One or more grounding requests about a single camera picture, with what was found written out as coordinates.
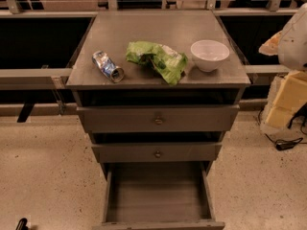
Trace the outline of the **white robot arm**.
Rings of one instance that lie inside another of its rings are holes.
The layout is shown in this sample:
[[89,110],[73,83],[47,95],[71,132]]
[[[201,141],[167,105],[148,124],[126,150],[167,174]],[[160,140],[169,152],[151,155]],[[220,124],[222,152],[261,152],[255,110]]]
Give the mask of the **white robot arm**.
[[274,34],[258,52],[277,56],[280,64],[292,70],[307,70],[307,4],[303,4],[283,29]]

